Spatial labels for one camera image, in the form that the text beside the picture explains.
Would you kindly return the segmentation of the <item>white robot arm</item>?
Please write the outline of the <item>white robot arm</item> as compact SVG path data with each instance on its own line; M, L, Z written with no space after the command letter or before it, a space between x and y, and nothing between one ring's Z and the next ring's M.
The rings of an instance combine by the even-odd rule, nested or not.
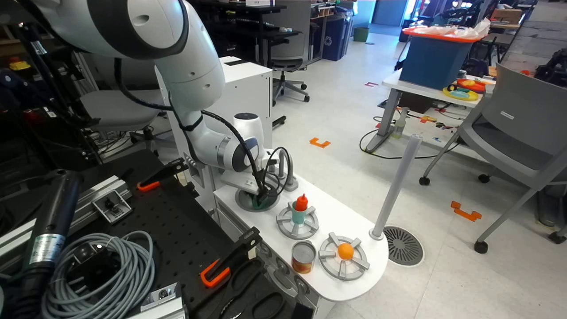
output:
M48 26L67 44L87 53L149 60L161 76L168 104L184 131L191 157L211 168L246 171L253 182L235 187L257 196L274 194L282 184L260 170L257 136L230 132L204 120L225 88L218 51L198 12L188 0L30 0Z

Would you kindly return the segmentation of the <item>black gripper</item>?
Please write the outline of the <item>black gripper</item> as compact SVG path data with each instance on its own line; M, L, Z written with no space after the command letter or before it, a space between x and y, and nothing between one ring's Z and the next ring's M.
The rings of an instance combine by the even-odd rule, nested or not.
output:
M285 147L267 148L260 159L262 191L278 196L294 187L294 164Z

